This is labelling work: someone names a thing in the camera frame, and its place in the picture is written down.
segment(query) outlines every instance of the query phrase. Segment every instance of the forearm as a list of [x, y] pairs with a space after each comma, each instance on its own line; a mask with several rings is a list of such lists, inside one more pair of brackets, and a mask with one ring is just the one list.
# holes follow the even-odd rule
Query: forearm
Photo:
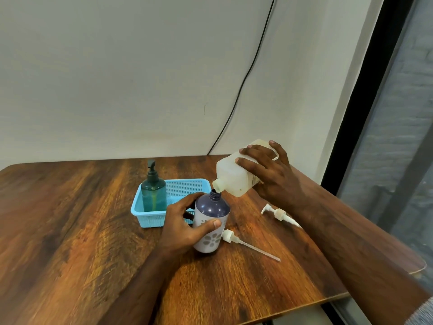
[[153, 250], [99, 324], [148, 324], [156, 297], [173, 263], [171, 256], [159, 249]]
[[373, 324], [404, 324], [429, 297], [405, 271], [321, 205], [287, 207]]

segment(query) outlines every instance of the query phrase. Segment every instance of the wood grain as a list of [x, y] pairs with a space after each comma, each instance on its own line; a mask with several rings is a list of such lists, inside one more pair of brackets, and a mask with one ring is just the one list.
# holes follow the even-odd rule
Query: wood grain
[[[223, 156], [157, 158], [165, 179], [214, 180]], [[51, 162], [0, 172], [1, 324], [95, 324], [155, 246], [160, 228], [140, 228], [130, 207], [146, 159]], [[305, 191], [407, 272], [425, 263], [409, 248], [297, 173]], [[167, 280], [155, 324], [257, 323], [347, 296], [306, 233], [260, 215], [254, 191], [223, 193], [227, 228], [281, 258], [222, 242], [186, 254]]]

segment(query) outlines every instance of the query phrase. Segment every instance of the white wall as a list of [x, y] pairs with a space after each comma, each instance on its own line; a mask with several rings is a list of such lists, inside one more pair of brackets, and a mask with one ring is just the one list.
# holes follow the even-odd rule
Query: white wall
[[[205, 154], [271, 1], [0, 0], [0, 168]], [[277, 0], [214, 153], [274, 139], [317, 179], [370, 1]]]

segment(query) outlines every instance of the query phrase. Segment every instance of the pump dispenser head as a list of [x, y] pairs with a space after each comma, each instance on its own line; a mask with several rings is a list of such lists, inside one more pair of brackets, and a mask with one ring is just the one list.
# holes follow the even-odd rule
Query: pump dispenser head
[[158, 182], [158, 180], [159, 180], [158, 172], [156, 172], [154, 169], [155, 168], [155, 160], [149, 159], [147, 161], [147, 167], [149, 169], [149, 171], [147, 172], [147, 181], [149, 183]]

